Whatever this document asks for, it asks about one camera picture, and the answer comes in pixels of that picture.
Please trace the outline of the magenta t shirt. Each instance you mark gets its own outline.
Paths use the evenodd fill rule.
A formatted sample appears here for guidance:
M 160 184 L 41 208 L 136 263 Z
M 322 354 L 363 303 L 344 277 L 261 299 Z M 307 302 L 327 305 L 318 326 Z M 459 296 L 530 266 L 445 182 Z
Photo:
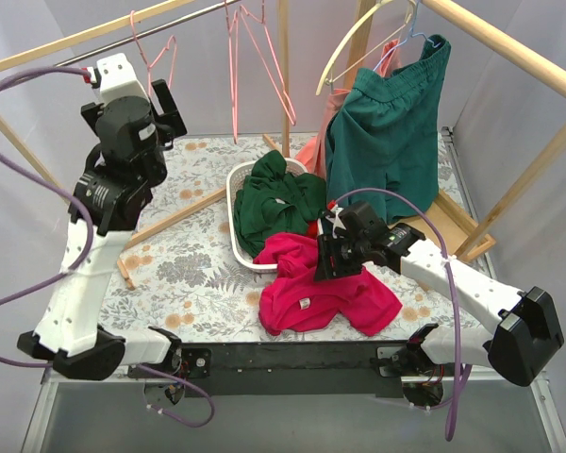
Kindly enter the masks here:
M 316 281 L 317 259 L 317 242 L 293 233 L 268 238 L 254 258 L 256 264 L 277 265 L 277 277 L 261 292 L 258 307 L 269 334 L 323 329 L 341 314 L 351 327 L 374 336 L 402 309 L 397 296 L 365 268 L 357 276 Z

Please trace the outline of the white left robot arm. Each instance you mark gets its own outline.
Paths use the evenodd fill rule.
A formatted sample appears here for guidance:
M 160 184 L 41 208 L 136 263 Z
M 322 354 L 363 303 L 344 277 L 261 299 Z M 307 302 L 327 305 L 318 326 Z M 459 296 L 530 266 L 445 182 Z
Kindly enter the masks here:
M 35 329 L 17 342 L 22 352 L 67 378 L 100 381 L 120 366 L 139 365 L 169 378 L 181 368 L 182 342 L 173 333 L 159 327 L 107 331 L 99 323 L 117 261 L 153 188 L 167 176 L 163 154 L 187 133 L 167 82 L 156 80 L 152 89 L 156 102 L 126 89 L 81 109 L 99 142 L 68 208 L 64 277 Z

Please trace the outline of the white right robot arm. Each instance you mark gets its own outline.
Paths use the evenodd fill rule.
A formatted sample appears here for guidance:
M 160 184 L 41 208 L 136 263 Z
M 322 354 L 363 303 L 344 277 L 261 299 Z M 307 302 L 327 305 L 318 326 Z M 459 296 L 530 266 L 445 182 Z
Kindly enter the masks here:
M 372 262 L 457 301 L 479 323 L 461 330 L 428 324 L 381 360 L 383 366 L 425 376 L 459 362 L 527 387 L 563 346 L 554 300 L 543 289 L 519 290 L 446 258 L 423 232 L 406 223 L 388 227 L 364 201 L 326 210 L 319 221 L 331 228 L 317 236 L 316 280 L 357 276 Z

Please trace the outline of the salmon garment on hanger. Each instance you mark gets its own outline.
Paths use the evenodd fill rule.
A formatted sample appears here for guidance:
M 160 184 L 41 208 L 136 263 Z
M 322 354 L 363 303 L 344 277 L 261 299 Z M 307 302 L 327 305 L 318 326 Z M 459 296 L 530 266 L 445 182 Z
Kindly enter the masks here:
M 399 39 L 394 39 L 386 42 L 382 49 L 381 58 L 383 61 L 378 64 L 375 72 L 381 77 L 390 77 L 391 73 L 401 67 L 400 57 L 398 51 L 392 51 L 393 47 L 400 42 Z M 323 179 L 326 179 L 326 162 L 325 162 L 325 133 L 326 129 L 340 110 L 346 96 L 350 91 L 346 89 L 335 89 L 327 97 L 325 104 L 325 112 L 318 134 L 311 138 L 304 147 L 296 155 L 296 159 L 300 161 L 307 170 Z

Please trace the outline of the teal shorts on hanger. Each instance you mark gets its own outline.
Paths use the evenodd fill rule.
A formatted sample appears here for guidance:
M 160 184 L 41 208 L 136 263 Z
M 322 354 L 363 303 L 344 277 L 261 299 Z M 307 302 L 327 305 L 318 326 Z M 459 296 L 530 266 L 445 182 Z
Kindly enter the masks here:
M 438 111 L 451 44 L 435 34 L 420 57 L 384 77 L 367 68 L 325 132 L 326 197 L 369 203 L 394 224 L 439 192 Z

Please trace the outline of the cream wooden hanger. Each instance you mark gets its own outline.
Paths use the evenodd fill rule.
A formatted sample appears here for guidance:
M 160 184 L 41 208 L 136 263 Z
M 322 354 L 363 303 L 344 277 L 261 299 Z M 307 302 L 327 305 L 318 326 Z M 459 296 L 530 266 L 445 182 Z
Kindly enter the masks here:
M 321 94 L 325 85 L 334 84 L 340 77 L 345 77 L 348 73 L 352 72 L 367 56 L 378 49 L 379 44 L 370 51 L 366 50 L 366 45 L 371 33 L 373 16 L 390 3 L 391 1 L 358 1 L 355 11 L 355 21 L 337 44 L 325 64 L 316 86 L 316 95 Z M 347 64 L 346 69 L 339 75 L 333 76 L 336 61 L 347 45 L 351 47 L 349 56 L 354 56 L 355 59 Z

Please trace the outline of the red garment in basket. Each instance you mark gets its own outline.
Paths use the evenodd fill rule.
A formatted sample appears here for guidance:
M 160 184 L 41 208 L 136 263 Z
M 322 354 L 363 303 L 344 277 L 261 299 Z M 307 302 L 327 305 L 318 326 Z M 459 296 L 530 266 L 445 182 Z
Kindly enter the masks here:
M 323 233 L 323 229 L 322 229 L 320 219 L 310 221 L 308 223 L 308 229 L 307 229 L 307 232 L 306 232 L 307 237 L 310 237 L 312 239 L 317 239 L 318 236 L 321 235 L 322 233 Z

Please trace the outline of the white laundry basket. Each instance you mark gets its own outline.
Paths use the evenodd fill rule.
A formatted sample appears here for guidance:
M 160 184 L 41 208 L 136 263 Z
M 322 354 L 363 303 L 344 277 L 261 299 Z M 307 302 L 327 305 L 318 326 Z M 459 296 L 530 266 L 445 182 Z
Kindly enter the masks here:
M 292 174 L 297 176 L 304 172 L 309 173 L 306 167 L 298 160 L 291 158 L 284 158 L 284 159 L 287 161 L 287 170 Z M 235 201 L 236 191 L 241 188 L 244 178 L 250 174 L 252 167 L 256 163 L 256 161 L 257 160 L 248 161 L 246 163 L 237 165 L 230 171 L 229 175 L 227 176 L 226 198 L 227 198 L 227 209 L 228 209 L 228 222 L 229 222 L 232 250 L 234 257 L 238 261 L 238 263 L 255 273 L 268 274 L 276 271 L 276 265 L 271 262 L 267 262 L 265 264 L 256 263 L 255 258 L 251 257 L 249 254 L 247 254 L 244 250 L 241 249 L 241 246 L 237 241 L 237 237 L 235 235 L 235 231 L 233 227 L 233 203 Z

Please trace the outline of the dark green garment in basket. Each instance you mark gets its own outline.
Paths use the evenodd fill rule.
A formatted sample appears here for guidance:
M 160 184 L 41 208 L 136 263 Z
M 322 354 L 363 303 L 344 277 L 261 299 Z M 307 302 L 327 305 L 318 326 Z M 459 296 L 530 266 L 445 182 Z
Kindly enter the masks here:
M 272 150 L 253 165 L 233 203 L 237 241 L 255 258 L 276 233 L 304 235 L 326 207 L 326 183 L 311 173 L 294 175 L 287 161 Z

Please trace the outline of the wooden clothes rack frame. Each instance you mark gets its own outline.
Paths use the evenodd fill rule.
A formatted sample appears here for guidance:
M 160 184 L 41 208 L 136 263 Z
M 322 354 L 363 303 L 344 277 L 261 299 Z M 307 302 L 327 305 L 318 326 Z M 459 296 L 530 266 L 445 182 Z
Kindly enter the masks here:
M 511 38 L 505 32 L 471 13 L 453 1 L 425 1 L 424 5 L 433 12 L 475 38 L 499 56 L 510 61 L 547 87 L 566 98 L 566 71 L 537 52 Z M 52 55 L 58 51 L 107 35 L 130 25 L 131 17 L 125 15 L 96 25 L 59 40 L 43 44 L 22 53 L 0 60 L 0 73 L 30 61 Z M 534 182 L 566 150 L 566 123 L 553 139 L 543 148 L 526 170 L 513 183 L 506 194 L 497 202 L 485 220 L 461 244 L 456 251 L 462 260 L 474 259 L 483 247 L 476 244 L 485 236 L 496 221 L 509 211 Z

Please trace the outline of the metal hanging rail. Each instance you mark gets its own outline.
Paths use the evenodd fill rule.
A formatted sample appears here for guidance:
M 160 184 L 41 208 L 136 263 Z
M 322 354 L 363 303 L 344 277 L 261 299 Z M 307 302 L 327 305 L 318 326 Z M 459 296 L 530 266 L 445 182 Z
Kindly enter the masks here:
M 223 1 L 223 2 L 219 2 L 216 4 L 213 4 L 211 6 L 205 7 L 205 8 L 201 8 L 198 9 L 192 13 L 183 15 L 175 20 L 172 20 L 170 22 L 167 22 L 165 24 L 162 25 L 156 25 L 154 27 L 151 27 L 147 30 L 142 31 L 141 33 L 137 34 L 137 38 L 142 40 L 144 38 L 147 37 L 151 37 L 153 35 L 162 33 L 164 31 L 170 30 L 175 28 L 178 25 L 183 25 L 185 23 L 188 23 L 190 21 L 193 21 L 195 19 L 198 19 L 200 17 L 206 16 L 212 12 L 215 12 L 217 10 L 223 9 L 225 7 L 229 7 L 231 5 L 237 4 L 239 3 L 240 0 L 234 0 L 234 1 Z M 132 35 L 126 37 L 126 38 L 122 38 L 118 41 L 114 41 L 114 42 L 110 42 L 98 47 L 95 47 L 87 52 L 84 52 L 80 55 L 76 55 L 72 58 L 66 59 L 66 60 L 62 60 L 58 63 L 55 64 L 55 67 L 69 67 L 72 66 L 80 61 L 83 61 L 85 59 L 90 59 L 91 57 L 95 57 L 95 56 L 99 56 L 101 54 L 104 54 L 108 51 L 112 51 L 115 49 L 118 49 L 120 47 L 123 47 L 124 45 L 130 44 L 134 42 L 134 38 Z

